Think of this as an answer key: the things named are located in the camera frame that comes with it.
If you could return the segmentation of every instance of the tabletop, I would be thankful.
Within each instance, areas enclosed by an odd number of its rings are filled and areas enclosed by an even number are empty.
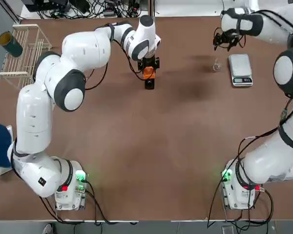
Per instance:
[[[60,52],[66,35],[115,20],[23,22],[38,23],[53,50]],[[138,25],[138,19],[130,22]],[[86,93],[77,111],[55,108],[52,142],[46,151],[81,163],[108,219],[206,219],[220,173],[235,157],[240,140],[277,125],[287,100],[273,80],[272,68],[285,47],[247,37],[244,49],[215,52],[212,34],[219,25],[218,17],[156,19],[162,43],[156,54],[161,67],[154,90],[144,89],[113,43],[102,84]],[[250,57],[251,88],[231,85],[228,56],[235,53]],[[218,72],[212,69],[216,59],[222,63]],[[87,86],[98,82],[103,72],[104,68],[95,71]],[[0,123],[11,124],[15,136],[17,96],[18,90],[1,79]],[[274,199],[273,219],[293,219],[293,181],[265,188]],[[264,219],[268,212],[263,195],[251,218]],[[93,220],[93,203],[89,199],[86,211],[61,212],[61,217]],[[220,194],[211,218],[225,218]],[[51,216],[12,172],[0,176],[0,220],[29,219]]]

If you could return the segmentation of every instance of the dish rack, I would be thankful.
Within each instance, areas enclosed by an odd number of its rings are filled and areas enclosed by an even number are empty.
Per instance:
[[[39,56],[52,48],[49,39],[37,24],[13,25],[13,36],[23,48],[21,56],[5,56],[0,77],[17,89],[33,83],[33,72]]]

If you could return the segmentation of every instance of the green cup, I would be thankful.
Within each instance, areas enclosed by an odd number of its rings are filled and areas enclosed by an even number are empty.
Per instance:
[[[22,46],[10,32],[0,35],[0,45],[13,57],[19,57],[23,52]]]

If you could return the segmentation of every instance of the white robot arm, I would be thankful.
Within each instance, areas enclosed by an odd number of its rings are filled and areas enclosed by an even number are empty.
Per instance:
[[[76,161],[49,157],[52,110],[76,111],[85,95],[84,71],[107,64],[111,42],[118,41],[133,60],[154,56],[161,39],[150,16],[142,16],[135,31],[128,22],[108,24],[93,32],[79,32],[63,40],[62,54],[47,52],[36,63],[34,83],[23,87],[17,103],[17,139],[8,150],[15,172],[41,197],[54,193],[57,208],[76,210],[82,196]]]
[[[286,96],[293,99],[293,4],[273,12],[231,8],[223,11],[221,28],[224,37],[231,39],[249,35],[267,42],[287,44],[288,49],[276,59],[273,76]],[[224,181],[223,192],[230,209],[253,206],[255,185],[293,179],[293,115],[264,144],[247,153],[241,166],[235,162],[229,170],[230,178]]]

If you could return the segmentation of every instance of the digital scale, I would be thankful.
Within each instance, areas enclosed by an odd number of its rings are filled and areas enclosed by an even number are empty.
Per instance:
[[[250,59],[247,54],[233,54],[229,56],[232,84],[235,87],[253,85]]]

